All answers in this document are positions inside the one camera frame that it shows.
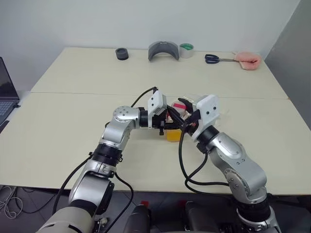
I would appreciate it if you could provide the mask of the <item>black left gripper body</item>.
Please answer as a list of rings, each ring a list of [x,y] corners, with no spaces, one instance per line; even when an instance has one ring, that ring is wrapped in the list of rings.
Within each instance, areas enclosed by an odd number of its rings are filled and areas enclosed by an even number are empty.
[[[159,135],[164,135],[164,129],[167,119],[167,110],[164,110],[159,115],[154,114],[152,117],[152,128],[159,130]]]

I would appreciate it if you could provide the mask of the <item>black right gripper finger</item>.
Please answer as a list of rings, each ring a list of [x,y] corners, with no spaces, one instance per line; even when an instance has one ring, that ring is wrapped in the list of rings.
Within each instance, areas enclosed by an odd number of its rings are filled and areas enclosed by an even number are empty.
[[[182,103],[184,103],[185,107],[186,107],[186,111],[193,111],[193,104],[188,101],[187,99],[184,98],[178,98],[178,100]]]
[[[184,123],[182,125],[183,129],[185,129],[187,127],[190,127],[190,128],[197,128],[198,127],[198,125],[199,125],[198,120],[201,119],[201,115],[200,115],[199,110],[196,110],[196,111],[191,112],[191,113],[189,111],[186,111],[185,116],[187,118],[184,120]]]

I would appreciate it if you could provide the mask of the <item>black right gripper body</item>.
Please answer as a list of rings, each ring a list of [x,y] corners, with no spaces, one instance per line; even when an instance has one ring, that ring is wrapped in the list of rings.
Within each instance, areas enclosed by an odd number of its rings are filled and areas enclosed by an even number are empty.
[[[202,133],[202,129],[201,129],[201,119],[198,120],[199,122],[199,125],[197,128],[190,128],[190,127],[187,127],[186,128],[186,133],[189,134],[190,136],[199,136],[201,133]]]

